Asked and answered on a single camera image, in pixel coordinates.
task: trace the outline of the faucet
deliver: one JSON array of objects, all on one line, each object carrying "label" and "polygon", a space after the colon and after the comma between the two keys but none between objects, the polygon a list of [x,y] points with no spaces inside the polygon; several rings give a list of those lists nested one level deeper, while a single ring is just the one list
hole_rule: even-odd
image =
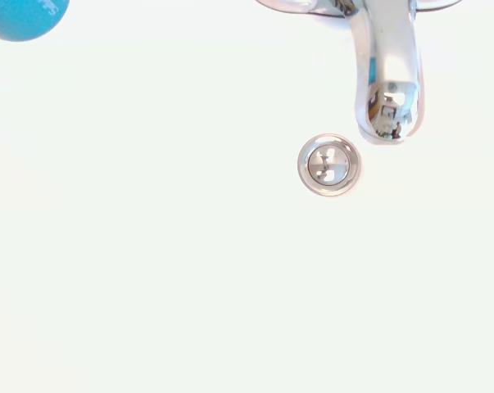
[{"label": "faucet", "polygon": [[421,69],[416,12],[460,0],[257,0],[291,13],[345,17],[356,45],[356,119],[381,141],[401,142],[419,126]]}]

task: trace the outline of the blue bottle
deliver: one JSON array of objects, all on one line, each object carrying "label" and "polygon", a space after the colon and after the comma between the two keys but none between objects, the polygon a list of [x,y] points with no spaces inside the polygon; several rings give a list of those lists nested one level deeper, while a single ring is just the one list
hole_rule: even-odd
[{"label": "blue bottle", "polygon": [[42,36],[65,15],[69,0],[0,0],[0,39],[28,41]]}]

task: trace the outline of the white background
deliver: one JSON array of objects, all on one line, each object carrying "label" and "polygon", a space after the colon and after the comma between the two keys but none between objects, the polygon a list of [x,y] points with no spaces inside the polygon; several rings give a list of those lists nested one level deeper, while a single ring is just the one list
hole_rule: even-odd
[{"label": "white background", "polygon": [[[494,393],[494,0],[418,15],[375,146],[346,22],[72,0],[0,41],[0,393]],[[309,192],[301,146],[364,168]]]}]

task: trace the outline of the faucet spout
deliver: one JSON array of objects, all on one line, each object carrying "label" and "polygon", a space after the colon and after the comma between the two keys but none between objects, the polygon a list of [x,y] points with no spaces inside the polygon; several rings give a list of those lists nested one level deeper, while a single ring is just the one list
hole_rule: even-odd
[{"label": "faucet spout", "polygon": [[369,135],[401,141],[415,130],[421,95],[414,0],[331,0],[351,20],[358,60],[356,118]]}]

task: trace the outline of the sink drain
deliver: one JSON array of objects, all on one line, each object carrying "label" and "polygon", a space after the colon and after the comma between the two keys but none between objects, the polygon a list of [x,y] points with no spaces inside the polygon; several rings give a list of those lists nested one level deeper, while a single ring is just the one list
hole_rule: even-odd
[{"label": "sink drain", "polygon": [[312,138],[301,149],[297,170],[312,191],[335,197],[348,191],[360,174],[360,157],[346,139],[333,134]]}]

